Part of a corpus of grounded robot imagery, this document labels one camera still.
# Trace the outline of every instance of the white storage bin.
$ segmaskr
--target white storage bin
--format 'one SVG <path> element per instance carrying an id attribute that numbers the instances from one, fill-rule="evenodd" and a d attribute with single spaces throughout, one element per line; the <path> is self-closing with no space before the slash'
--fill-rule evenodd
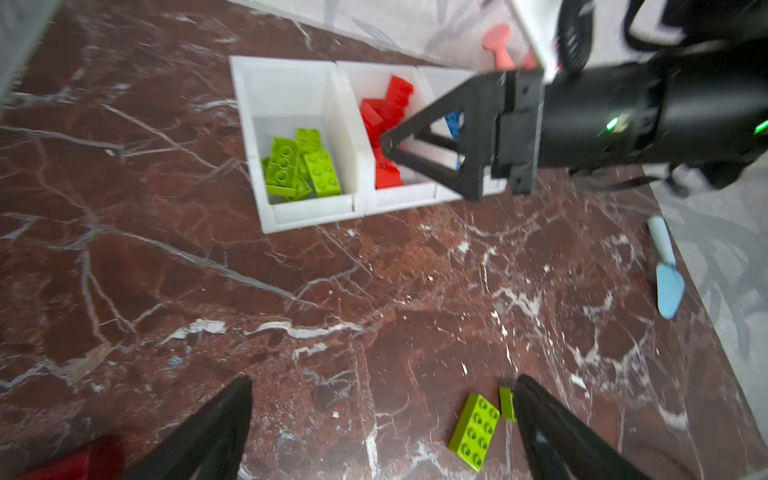
<path id="1" fill-rule="evenodd" d="M 355 99 L 331 61 L 231 57 L 245 151 L 264 233 L 348 220 L 365 213 L 364 171 L 358 156 L 370 152 L 357 131 Z M 289 202 L 266 192 L 261 160 L 275 137 L 296 138 L 298 127 L 316 128 L 330 152 L 342 194 Z"/>
<path id="2" fill-rule="evenodd" d="M 397 75 L 411 83 L 414 87 L 409 106 L 406 108 L 406 118 L 421 110 L 432 102 L 432 94 L 419 75 L 416 67 L 410 65 L 383 65 L 354 61 L 339 61 L 339 73 L 348 83 L 354 94 L 357 108 L 363 98 L 384 98 L 389 80 Z M 436 122 L 435 131 L 444 135 L 450 135 L 448 125 L 444 121 Z M 357 112 L 355 135 L 362 131 L 366 139 L 366 151 L 359 157 L 359 165 L 365 172 L 365 187 L 362 189 L 366 195 L 366 214 L 382 214 L 393 210 L 422 207 L 438 203 L 437 184 L 429 178 L 405 166 L 399 165 L 400 177 L 404 183 L 401 187 L 376 189 L 376 159 L 373 149 L 368 142 L 362 117 Z M 438 147 L 433 147 L 424 142 L 407 140 L 403 142 L 406 150 L 413 151 L 424 157 L 438 161 L 448 167 L 455 167 L 456 156 L 454 152 Z"/>
<path id="3" fill-rule="evenodd" d="M 456 68 L 440 68 L 440 67 L 417 67 L 420 75 L 424 78 L 429 93 L 432 96 L 429 103 L 437 100 L 443 95 L 447 94 L 460 84 L 464 83 L 475 72 L 470 70 L 460 70 Z M 482 182 L 482 194 L 496 195 L 502 193 L 507 188 L 507 180 L 505 178 L 491 178 L 491 167 L 485 167 L 485 175 Z M 440 202 L 459 200 L 461 195 L 455 191 L 445 188 L 442 185 L 437 186 L 437 199 Z"/>

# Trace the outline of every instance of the gray floor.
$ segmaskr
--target gray floor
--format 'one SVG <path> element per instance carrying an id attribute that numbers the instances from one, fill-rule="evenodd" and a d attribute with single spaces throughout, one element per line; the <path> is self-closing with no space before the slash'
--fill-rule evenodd
<path id="1" fill-rule="evenodd" d="M 696 172 L 686 184 L 701 185 Z M 653 187 L 763 439 L 768 441 L 768 156 L 685 200 Z"/>

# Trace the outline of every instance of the red marble countertop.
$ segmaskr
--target red marble countertop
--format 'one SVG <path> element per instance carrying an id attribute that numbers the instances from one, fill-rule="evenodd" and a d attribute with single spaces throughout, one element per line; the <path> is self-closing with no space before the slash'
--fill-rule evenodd
<path id="1" fill-rule="evenodd" d="M 520 373 L 653 478 L 768 464 L 683 265 L 654 308 L 649 189 L 547 172 L 264 236 L 228 55 L 415 62 L 223 0 L 66 2 L 0 120 L 0 472 L 105 433 L 133 462 L 240 374 L 246 480 L 472 477 L 466 396 Z M 480 478 L 528 475 L 505 424 Z"/>

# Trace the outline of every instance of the spatula handle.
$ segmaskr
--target spatula handle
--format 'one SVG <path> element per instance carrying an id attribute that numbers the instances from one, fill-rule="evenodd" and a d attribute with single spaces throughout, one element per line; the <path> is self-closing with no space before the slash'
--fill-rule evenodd
<path id="1" fill-rule="evenodd" d="M 651 238 L 654 239 L 656 250 L 659 250 L 661 255 L 661 261 L 667 265 L 674 266 L 676 261 L 674 259 L 674 251 L 672 251 L 670 232 L 667 230 L 667 222 L 664 221 L 664 218 L 654 215 L 648 219 L 648 228 L 650 229 Z"/>

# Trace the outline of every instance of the pink object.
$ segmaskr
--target pink object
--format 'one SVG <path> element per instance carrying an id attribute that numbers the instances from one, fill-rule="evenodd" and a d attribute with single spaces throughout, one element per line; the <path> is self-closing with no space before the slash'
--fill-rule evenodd
<path id="1" fill-rule="evenodd" d="M 495 26 L 482 39 L 482 47 L 493 54 L 493 67 L 496 70 L 514 70 L 515 63 L 507 52 L 507 41 L 511 31 L 509 25 Z"/>
<path id="2" fill-rule="evenodd" d="M 528 53 L 525 54 L 525 57 L 523 57 L 522 61 L 520 62 L 520 68 L 523 68 L 524 70 L 530 70 L 531 68 L 538 67 L 538 59 L 536 58 L 536 54 L 533 52 L 533 50 L 528 50 Z"/>

